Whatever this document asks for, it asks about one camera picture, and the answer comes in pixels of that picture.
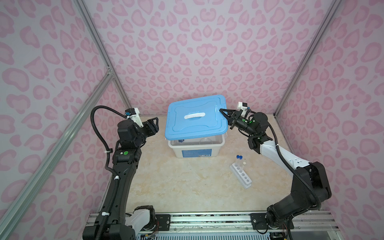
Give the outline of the blue plastic bin lid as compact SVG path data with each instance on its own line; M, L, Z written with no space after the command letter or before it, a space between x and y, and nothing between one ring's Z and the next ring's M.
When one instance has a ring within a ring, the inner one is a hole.
M168 108L165 138L174 141L225 134L228 130L228 120L220 109L226 108L226 98L222 95L171 103Z

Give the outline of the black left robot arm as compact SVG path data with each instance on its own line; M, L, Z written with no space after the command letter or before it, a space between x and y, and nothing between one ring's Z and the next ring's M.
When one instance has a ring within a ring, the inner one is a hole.
M127 216L126 205L141 148L148 137L159 131L158 121L158 118L149 119L141 127L129 119L118 123L119 140L112 157L113 179L95 223L84 229L84 240L134 240L140 231L156 228L153 206L137 207Z

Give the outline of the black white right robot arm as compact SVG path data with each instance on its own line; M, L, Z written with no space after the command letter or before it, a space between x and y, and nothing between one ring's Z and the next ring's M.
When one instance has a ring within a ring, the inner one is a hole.
M269 228L289 228L294 217L321 209L322 203L332 197L324 165L304 160L281 147L266 114L228 109L220 109L220 113L231 129L236 128L247 137L251 150L272 160L292 177L290 193L267 208L265 224Z

